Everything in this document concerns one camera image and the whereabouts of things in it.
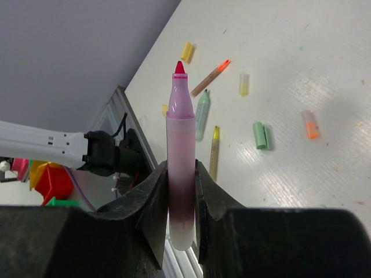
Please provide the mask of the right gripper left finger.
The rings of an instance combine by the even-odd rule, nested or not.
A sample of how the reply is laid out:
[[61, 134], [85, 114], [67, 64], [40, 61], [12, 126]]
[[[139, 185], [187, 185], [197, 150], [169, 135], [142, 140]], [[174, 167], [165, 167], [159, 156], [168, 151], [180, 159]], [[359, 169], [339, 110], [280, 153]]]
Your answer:
[[1, 207], [2, 277], [154, 277], [168, 215], [167, 164], [96, 212]]

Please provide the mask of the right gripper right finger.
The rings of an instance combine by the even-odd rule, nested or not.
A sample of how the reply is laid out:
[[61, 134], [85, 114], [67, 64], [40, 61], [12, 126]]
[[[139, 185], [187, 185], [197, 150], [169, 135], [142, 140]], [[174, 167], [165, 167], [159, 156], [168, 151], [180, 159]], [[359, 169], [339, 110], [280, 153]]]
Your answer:
[[195, 165], [198, 261], [205, 277], [369, 277], [370, 239], [351, 212], [245, 207]]

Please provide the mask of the green highlighter pen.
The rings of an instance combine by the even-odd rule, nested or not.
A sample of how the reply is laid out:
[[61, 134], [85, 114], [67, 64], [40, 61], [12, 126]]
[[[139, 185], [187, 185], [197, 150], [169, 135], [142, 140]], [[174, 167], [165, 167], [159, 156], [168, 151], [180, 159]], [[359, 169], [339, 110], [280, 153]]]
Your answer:
[[197, 141], [201, 141], [203, 139], [203, 135], [205, 132], [206, 121], [209, 113], [210, 107], [210, 92], [209, 90], [205, 90], [201, 95], [197, 103], [197, 110], [196, 110], [196, 131], [195, 131], [195, 139]]

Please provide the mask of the orange pen cap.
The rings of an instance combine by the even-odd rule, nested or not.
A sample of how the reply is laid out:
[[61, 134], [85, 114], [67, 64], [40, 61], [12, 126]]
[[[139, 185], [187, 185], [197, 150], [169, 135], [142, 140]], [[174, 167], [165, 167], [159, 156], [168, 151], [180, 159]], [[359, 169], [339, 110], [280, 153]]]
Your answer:
[[318, 125], [315, 120], [314, 114], [310, 110], [304, 110], [301, 112], [307, 137], [309, 139], [315, 139], [319, 137]]

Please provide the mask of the orange thin pen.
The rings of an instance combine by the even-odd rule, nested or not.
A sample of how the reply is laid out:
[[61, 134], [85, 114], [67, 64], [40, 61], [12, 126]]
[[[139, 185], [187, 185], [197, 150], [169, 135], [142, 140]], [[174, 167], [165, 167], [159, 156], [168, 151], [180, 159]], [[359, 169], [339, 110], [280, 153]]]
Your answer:
[[205, 90], [212, 81], [214, 81], [230, 64], [230, 59], [225, 60], [217, 66], [198, 86], [196, 86], [190, 93], [192, 97], [196, 97], [200, 92]]

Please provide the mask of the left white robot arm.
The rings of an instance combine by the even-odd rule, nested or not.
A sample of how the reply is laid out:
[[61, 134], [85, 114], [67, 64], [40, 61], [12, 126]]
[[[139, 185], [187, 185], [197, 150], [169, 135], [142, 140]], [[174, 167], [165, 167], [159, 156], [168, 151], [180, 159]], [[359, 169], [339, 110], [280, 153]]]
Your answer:
[[144, 168], [139, 143], [130, 139], [124, 116], [117, 131], [64, 133], [1, 122], [1, 156], [53, 162], [108, 177], [135, 175]]

